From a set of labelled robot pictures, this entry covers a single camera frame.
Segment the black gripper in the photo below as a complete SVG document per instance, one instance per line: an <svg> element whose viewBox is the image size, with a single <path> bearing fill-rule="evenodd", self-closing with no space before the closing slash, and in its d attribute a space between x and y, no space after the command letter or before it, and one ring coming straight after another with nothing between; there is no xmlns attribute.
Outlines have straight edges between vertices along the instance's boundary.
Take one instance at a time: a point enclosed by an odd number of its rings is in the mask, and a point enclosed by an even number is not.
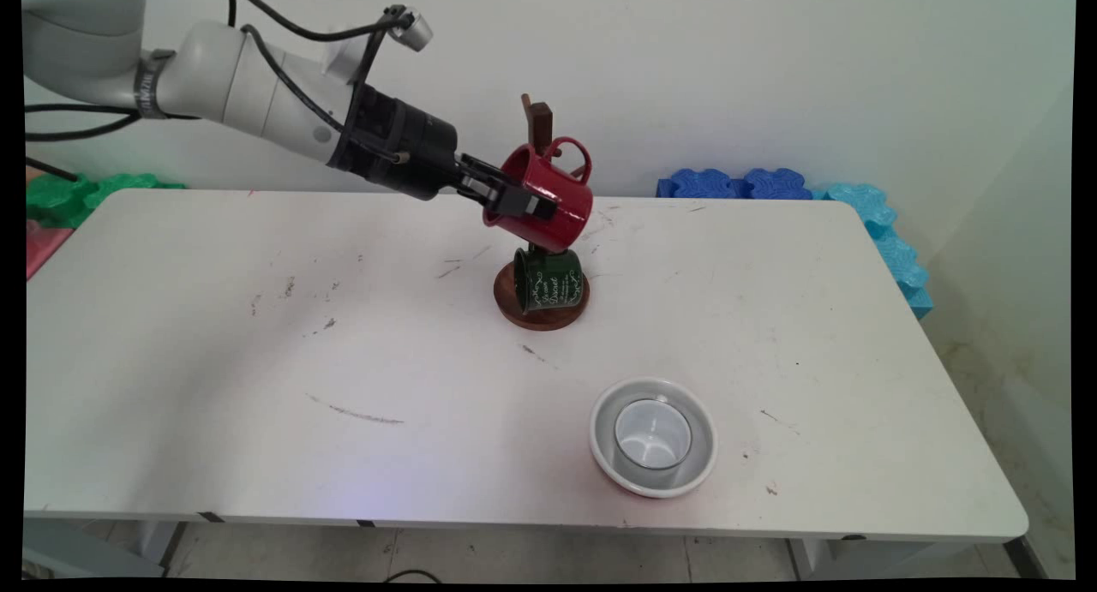
<svg viewBox="0 0 1097 592"><path fill-rule="evenodd" d="M540 220L554 216L552 200L520 187L496 166L461 153L459 170L459 132L451 123L372 86L353 88L342 128L328 162L335 170L417 200L434 200L440 190L459 182L459 193L493 216Z"/></svg>

